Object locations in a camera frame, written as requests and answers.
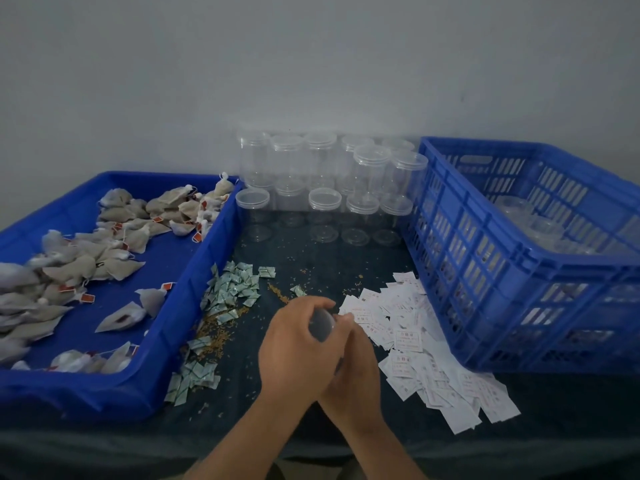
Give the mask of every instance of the dark tablecloth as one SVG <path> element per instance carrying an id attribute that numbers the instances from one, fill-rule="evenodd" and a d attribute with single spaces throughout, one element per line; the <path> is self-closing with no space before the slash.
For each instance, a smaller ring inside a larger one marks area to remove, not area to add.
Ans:
<path id="1" fill-rule="evenodd" d="M 73 424 L 41 403 L 0 409 L 0 475 L 7 478 L 158 478 L 184 471 L 233 427 L 260 391 L 257 352 L 269 320 L 299 284 L 309 294 L 341 304 L 363 287 L 379 290 L 393 272 L 413 269 L 404 244 L 358 248 L 338 239 L 317 244 L 309 226 L 283 228 L 258 244 L 241 239 L 233 259 L 276 266 L 276 279 L 260 279 L 262 297 L 231 327 L 216 373 L 217 390 L 199 390 L 187 404 L 167 405 L 135 424 Z M 376 348 L 378 359 L 386 352 Z M 539 478 L 592 465 L 640 458 L 640 383 L 633 377 L 504 374 L 498 379 L 522 412 L 506 422 L 484 422 L 453 435 L 439 411 L 417 395 L 402 402 L 382 382 L 385 419 L 412 456 L 428 459 L 441 478 Z M 344 439 L 315 404 L 281 453 L 282 458 L 348 457 Z"/>

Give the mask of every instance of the hand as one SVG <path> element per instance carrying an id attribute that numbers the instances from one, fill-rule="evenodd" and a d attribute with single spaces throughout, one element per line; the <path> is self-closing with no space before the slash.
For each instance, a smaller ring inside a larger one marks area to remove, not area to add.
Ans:
<path id="1" fill-rule="evenodd" d="M 378 361 L 371 341 L 359 325 L 354 325 L 342 366 L 318 402 L 348 440 L 353 435 L 386 428 L 380 407 Z"/>
<path id="2" fill-rule="evenodd" d="M 331 382 L 354 329 L 353 315 L 336 321 L 322 343 L 311 336 L 309 320 L 315 308 L 334 305 L 329 298 L 302 296 L 273 317 L 258 352 L 263 400 L 302 415 Z"/>

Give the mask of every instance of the white wall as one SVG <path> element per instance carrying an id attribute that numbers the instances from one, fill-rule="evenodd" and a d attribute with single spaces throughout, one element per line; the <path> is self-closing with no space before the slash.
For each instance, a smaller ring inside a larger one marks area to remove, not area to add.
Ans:
<path id="1" fill-rule="evenodd" d="M 232 128 L 557 144 L 640 182 L 640 0 L 0 0 L 0 226 Z"/>

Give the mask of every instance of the blue plastic tray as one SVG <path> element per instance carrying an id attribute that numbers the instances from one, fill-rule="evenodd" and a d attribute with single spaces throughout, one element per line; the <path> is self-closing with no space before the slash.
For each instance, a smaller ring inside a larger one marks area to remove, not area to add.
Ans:
<path id="1" fill-rule="evenodd" d="M 453 354 L 492 372 L 640 371 L 640 188 L 553 146 L 425 137 L 403 233 Z M 493 204 L 528 199 L 600 255 L 552 253 Z"/>
<path id="2" fill-rule="evenodd" d="M 165 190 L 191 184 L 199 191 L 213 190 L 219 177 L 167 173 L 107 172 L 51 202 L 0 233 L 0 262 L 24 263 L 41 252 L 42 236 L 49 229 L 62 234 L 91 232 L 99 213 L 97 202 L 110 189 L 121 187 L 135 198 L 149 200 Z M 64 416 L 79 420 L 138 420 L 160 407 L 172 370 L 180 364 L 179 348 L 193 335 L 200 297 L 211 279 L 214 262 L 223 266 L 231 254 L 240 226 L 235 208 L 236 187 L 206 240 L 165 233 L 151 238 L 136 260 L 146 265 L 122 282 L 91 282 L 94 304 L 75 305 L 50 337 L 33 344 L 26 361 L 32 368 L 47 367 L 53 357 L 69 349 L 109 351 L 130 340 L 140 345 L 129 366 L 111 375 L 44 371 L 0 370 L 0 401 L 24 396 L 53 404 Z M 176 282 L 162 310 L 124 331 L 94 333 L 105 316 L 130 301 L 134 292 Z"/>

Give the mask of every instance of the forearm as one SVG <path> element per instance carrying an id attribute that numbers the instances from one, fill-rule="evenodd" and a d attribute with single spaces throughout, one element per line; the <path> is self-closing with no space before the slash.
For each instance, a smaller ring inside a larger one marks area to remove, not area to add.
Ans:
<path id="1" fill-rule="evenodd" d="M 263 479 L 304 411 L 258 396 L 249 411 L 199 464 L 197 480 Z"/>
<path id="2" fill-rule="evenodd" d="M 367 433 L 347 433 L 345 439 L 369 480 L 426 479 L 384 422 Z"/>

